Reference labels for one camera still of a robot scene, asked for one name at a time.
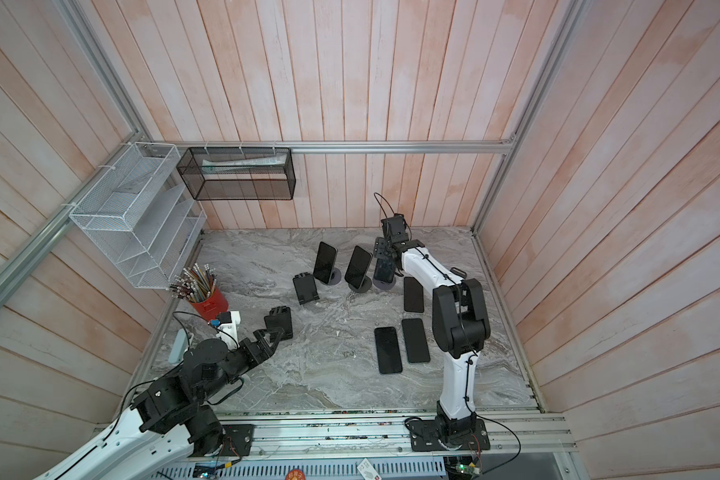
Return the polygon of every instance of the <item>pencil cup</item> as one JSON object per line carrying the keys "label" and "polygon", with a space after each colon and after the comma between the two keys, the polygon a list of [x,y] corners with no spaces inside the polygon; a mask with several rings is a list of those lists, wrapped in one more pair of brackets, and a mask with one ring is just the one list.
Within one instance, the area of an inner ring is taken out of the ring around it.
{"label": "pencil cup", "polygon": [[219,289],[216,289],[208,300],[199,303],[190,302],[190,305],[195,307],[195,310],[207,322],[215,320],[221,312],[227,312],[230,309],[230,304],[226,302],[226,298]]}

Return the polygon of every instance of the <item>wooden wall panel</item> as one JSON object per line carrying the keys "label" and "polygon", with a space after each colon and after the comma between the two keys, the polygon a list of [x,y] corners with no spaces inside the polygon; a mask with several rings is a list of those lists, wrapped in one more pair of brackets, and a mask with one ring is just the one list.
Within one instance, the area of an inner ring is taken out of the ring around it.
{"label": "wooden wall panel", "polygon": [[591,5],[480,239],[592,478],[720,478],[720,0]]}
{"label": "wooden wall panel", "polygon": [[[0,267],[130,134],[55,4],[0,2]],[[62,239],[0,310],[0,472],[32,478],[112,419],[164,304]]]}
{"label": "wooden wall panel", "polygon": [[[570,0],[169,4],[81,2],[154,138],[498,140]],[[413,225],[470,225],[496,166],[474,154],[296,156],[293,202],[214,200],[209,225],[376,226],[374,192]]]}

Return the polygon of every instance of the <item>vent grille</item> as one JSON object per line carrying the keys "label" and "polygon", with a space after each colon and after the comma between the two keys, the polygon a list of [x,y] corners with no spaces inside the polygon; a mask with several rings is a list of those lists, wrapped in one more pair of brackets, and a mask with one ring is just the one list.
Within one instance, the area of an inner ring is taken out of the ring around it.
{"label": "vent grille", "polygon": [[[392,478],[442,477],[447,473],[442,457],[370,458],[379,475]],[[326,458],[314,460],[244,461],[219,472],[221,478],[256,478],[258,480],[282,480],[286,474],[298,468],[307,478],[340,478],[362,480],[356,465],[362,458]],[[192,463],[174,464],[161,470],[174,480],[192,478]],[[164,478],[154,474],[150,478]]]}

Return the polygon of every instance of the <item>marble tabletop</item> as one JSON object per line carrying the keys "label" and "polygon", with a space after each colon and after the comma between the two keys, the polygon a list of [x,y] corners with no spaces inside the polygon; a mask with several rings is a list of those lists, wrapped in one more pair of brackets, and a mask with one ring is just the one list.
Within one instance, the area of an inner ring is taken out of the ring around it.
{"label": "marble tabletop", "polygon": [[[434,409],[442,391],[443,353],[432,337],[432,301],[424,297],[423,314],[403,311],[402,279],[388,292],[372,287],[353,293],[342,279],[335,286],[317,282],[320,300],[298,304],[292,278],[312,272],[320,241],[338,250],[336,267],[342,275],[355,245],[373,252],[379,228],[218,230],[203,240],[198,264],[216,268],[220,289],[231,310],[242,318],[240,335],[252,337],[264,328],[264,315],[275,306],[291,307],[294,338],[280,344],[273,358],[246,374],[246,384],[215,407],[218,412],[272,412],[295,410],[362,410],[380,408]],[[478,255],[466,228],[413,228],[420,240],[447,268],[456,266],[484,286],[491,335],[480,353],[475,376],[478,407],[535,406],[526,381],[499,320]],[[373,272],[373,263],[368,276]],[[193,312],[181,301],[176,311]],[[215,332],[200,319],[180,317],[193,336],[193,344]],[[421,317],[432,360],[408,363],[401,320]],[[398,330],[403,372],[378,372],[374,329],[394,326]],[[177,322],[168,325],[151,374],[169,370],[168,354],[178,332]],[[230,387],[212,400],[218,401]]]}

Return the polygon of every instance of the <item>white robotic arm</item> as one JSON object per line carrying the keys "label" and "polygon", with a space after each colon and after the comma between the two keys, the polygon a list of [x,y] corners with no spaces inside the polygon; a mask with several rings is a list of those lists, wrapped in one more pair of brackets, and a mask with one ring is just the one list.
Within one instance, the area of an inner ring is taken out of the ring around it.
{"label": "white robotic arm", "polygon": [[434,424],[443,444],[461,445],[476,433],[474,372],[490,336],[482,286],[432,258],[421,242],[410,238],[401,214],[384,218],[382,231],[376,261],[394,262],[432,295],[432,333],[444,358],[443,391]]}
{"label": "white robotic arm", "polygon": [[283,334],[257,330],[255,342],[238,342],[239,316],[228,320],[220,338],[187,350],[182,363],[154,380],[112,424],[36,480],[141,480],[176,460],[218,452],[224,430],[206,401],[274,355]]}
{"label": "white robotic arm", "polygon": [[[403,271],[418,280],[430,296],[439,286],[459,286],[464,281],[460,275],[449,272],[423,246],[403,252],[402,265]],[[474,371],[479,359],[480,352],[466,352],[458,358],[443,352],[440,407],[449,418],[469,417],[474,411]]]}

